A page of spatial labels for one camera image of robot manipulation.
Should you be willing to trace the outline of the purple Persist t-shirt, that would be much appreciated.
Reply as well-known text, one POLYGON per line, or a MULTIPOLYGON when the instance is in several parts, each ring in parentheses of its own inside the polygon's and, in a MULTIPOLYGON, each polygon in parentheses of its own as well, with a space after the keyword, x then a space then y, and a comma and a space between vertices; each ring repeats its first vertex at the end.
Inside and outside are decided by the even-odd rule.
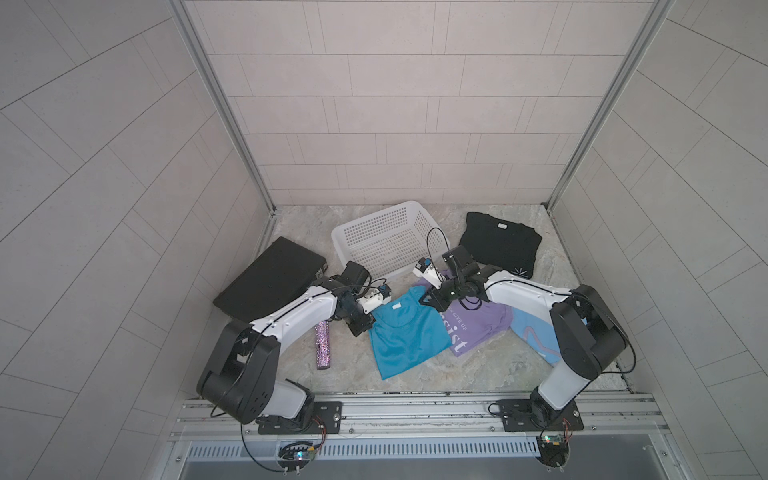
POLYGON ((464 355, 506 331, 513 320, 510 307, 489 302, 471 307, 468 300, 456 300, 440 313, 419 302, 426 291, 426 283, 417 283, 409 289, 419 315, 424 317, 420 321, 417 339, 419 353, 427 358, 446 349, 456 357, 464 355))

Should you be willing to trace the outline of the teal t-shirt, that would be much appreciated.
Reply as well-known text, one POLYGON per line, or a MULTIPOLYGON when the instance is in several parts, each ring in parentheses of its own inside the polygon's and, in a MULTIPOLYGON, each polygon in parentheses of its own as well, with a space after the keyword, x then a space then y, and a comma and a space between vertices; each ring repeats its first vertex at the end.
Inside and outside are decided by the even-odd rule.
POLYGON ((420 303, 425 286, 376 308, 369 331, 377 368, 383 380, 397 376, 437 356, 451 346, 440 313, 420 303))

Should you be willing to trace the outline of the black t-shirt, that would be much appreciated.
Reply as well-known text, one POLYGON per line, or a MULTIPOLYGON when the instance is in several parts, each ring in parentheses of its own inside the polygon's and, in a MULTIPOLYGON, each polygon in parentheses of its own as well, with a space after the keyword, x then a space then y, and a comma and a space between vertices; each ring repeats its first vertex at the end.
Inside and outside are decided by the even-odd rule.
POLYGON ((542 236, 527 225, 468 212, 459 244, 479 263, 531 279, 541 242, 542 236))

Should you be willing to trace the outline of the light blue t-shirt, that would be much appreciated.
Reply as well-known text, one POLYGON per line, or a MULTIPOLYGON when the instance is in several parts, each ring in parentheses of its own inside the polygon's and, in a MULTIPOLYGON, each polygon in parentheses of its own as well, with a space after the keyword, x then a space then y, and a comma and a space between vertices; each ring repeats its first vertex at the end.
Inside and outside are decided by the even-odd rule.
POLYGON ((557 365, 562 357, 554 327, 534 315, 512 309, 511 330, 547 363, 557 365))

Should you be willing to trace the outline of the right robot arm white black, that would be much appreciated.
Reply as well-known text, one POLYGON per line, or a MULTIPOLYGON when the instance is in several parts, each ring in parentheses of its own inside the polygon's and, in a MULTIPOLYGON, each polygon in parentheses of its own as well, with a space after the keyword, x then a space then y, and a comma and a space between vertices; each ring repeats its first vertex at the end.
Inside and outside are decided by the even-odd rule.
POLYGON ((544 426, 560 414, 630 346, 625 332, 592 287, 545 286, 496 266, 471 263, 454 267, 449 277, 422 258, 413 273, 431 285, 420 303, 444 312, 467 297, 509 306, 543 322, 554 335, 559 361, 530 394, 526 411, 544 426))

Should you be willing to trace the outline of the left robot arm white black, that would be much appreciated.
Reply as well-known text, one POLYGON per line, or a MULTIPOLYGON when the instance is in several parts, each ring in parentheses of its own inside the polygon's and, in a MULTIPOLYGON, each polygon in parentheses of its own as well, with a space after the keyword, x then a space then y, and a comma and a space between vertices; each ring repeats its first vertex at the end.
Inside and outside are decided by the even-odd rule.
POLYGON ((296 382, 277 378, 280 356, 293 342, 324 321, 341 319, 358 335, 373 316, 360 301, 371 288, 341 276, 323 277, 297 299, 262 318, 232 320, 222 330, 196 386, 214 411, 246 425, 261 417, 297 423, 311 421, 314 397, 296 382))

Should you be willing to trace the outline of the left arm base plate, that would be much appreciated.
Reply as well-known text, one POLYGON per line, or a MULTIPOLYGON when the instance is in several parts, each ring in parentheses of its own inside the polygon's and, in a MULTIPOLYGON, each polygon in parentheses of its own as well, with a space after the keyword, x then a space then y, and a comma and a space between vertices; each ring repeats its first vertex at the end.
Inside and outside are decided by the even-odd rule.
POLYGON ((265 415, 257 418, 259 435, 338 434, 343 403, 313 401, 293 418, 265 415))

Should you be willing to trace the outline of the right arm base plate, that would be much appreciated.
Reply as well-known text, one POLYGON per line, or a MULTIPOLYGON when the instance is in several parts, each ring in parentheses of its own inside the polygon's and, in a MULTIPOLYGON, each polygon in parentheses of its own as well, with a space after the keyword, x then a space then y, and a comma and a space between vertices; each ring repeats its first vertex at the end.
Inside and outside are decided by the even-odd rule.
POLYGON ((499 399, 488 406, 488 413, 500 418, 505 432, 582 431, 584 423, 571 401, 562 410, 543 400, 499 399))

